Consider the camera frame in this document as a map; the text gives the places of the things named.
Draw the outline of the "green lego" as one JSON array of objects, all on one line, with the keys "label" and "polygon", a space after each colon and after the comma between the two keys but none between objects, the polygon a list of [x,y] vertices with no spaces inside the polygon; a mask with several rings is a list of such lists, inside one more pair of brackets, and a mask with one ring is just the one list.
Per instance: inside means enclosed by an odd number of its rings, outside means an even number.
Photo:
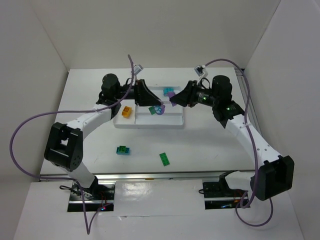
[{"label": "green lego", "polygon": [[155,108],[154,108],[153,106],[150,106],[150,107],[148,108],[148,110],[149,110],[149,112],[150,112],[151,115],[155,115],[155,114],[156,114],[156,110],[155,110]]}]

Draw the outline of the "purple rounded lego brick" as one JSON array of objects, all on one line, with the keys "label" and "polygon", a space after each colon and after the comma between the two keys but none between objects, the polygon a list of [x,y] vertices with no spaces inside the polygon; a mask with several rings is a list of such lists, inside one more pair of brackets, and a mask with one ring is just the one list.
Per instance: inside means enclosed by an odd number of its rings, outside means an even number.
[{"label": "purple rounded lego brick", "polygon": [[163,115],[165,113],[166,106],[164,104],[154,106],[154,111],[157,115]]}]

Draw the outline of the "teal round lego brick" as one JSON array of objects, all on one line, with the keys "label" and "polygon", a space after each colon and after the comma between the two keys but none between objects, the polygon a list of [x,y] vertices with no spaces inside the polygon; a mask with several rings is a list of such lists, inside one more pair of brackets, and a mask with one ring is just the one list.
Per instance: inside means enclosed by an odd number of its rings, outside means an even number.
[{"label": "teal round lego brick", "polygon": [[167,97],[168,93],[173,93],[175,90],[172,87],[165,87],[163,89],[163,96]]}]

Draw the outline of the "yellow lego brick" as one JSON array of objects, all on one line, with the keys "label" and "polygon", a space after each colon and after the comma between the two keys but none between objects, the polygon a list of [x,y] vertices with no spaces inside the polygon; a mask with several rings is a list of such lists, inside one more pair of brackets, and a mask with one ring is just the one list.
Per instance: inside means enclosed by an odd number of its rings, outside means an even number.
[{"label": "yellow lego brick", "polygon": [[131,116],[131,114],[132,114],[132,108],[129,106],[125,106],[121,113],[121,115],[127,119]]}]

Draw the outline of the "small green lego brick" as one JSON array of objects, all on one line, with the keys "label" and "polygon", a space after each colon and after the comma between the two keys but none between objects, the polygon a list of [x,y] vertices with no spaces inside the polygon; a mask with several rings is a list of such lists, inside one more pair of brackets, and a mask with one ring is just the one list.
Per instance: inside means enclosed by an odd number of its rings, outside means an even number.
[{"label": "small green lego brick", "polygon": [[121,145],[121,146],[119,146],[119,150],[118,150],[118,152],[119,152],[119,153],[126,153],[126,150],[127,150],[127,147],[126,147],[126,146]]}]

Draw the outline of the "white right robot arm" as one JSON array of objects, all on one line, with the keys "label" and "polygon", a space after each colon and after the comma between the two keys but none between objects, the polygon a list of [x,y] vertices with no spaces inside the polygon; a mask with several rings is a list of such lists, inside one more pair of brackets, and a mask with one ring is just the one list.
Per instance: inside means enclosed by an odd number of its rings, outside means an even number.
[{"label": "white right robot arm", "polygon": [[182,107],[196,104],[211,107],[214,118],[241,144],[254,163],[254,173],[230,171],[220,176],[221,185],[230,190],[252,192],[265,201],[292,188],[294,160],[282,156],[261,136],[248,120],[245,111],[232,99],[232,84],[224,75],[212,79],[211,88],[203,88],[197,81],[169,98]]}]

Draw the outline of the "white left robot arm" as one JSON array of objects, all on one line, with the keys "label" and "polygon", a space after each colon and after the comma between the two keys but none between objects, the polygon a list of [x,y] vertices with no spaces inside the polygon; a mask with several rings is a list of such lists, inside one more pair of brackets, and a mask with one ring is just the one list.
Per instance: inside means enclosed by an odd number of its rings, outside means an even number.
[{"label": "white left robot arm", "polygon": [[143,79],[137,80],[133,86],[121,85],[115,74],[108,73],[102,79],[101,91],[92,111],[67,123],[56,122],[50,129],[44,158],[85,189],[94,189],[98,185],[98,179],[83,163],[83,141],[118,114],[121,109],[120,100],[134,100],[139,107],[162,104]]}]

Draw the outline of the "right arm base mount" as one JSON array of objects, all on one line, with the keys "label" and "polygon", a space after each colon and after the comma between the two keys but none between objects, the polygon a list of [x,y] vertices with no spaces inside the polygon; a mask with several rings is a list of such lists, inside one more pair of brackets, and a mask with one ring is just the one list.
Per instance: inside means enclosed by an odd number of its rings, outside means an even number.
[{"label": "right arm base mount", "polygon": [[234,171],[227,171],[215,181],[205,181],[198,193],[204,197],[206,210],[234,209],[245,193],[241,189],[231,189],[227,185],[226,176]]}]

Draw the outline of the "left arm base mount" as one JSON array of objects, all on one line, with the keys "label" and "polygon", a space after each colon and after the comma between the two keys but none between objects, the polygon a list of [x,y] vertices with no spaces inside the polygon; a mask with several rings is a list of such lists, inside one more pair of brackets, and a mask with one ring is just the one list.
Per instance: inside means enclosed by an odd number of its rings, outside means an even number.
[{"label": "left arm base mount", "polygon": [[[73,182],[71,186],[60,185],[60,190],[69,192],[67,212],[77,213],[83,211],[83,201],[80,187]],[[85,210],[87,212],[96,212],[100,209],[101,212],[114,211],[114,199],[116,184],[114,182],[98,183],[98,188],[95,192],[90,192],[91,189],[83,189]]]}]

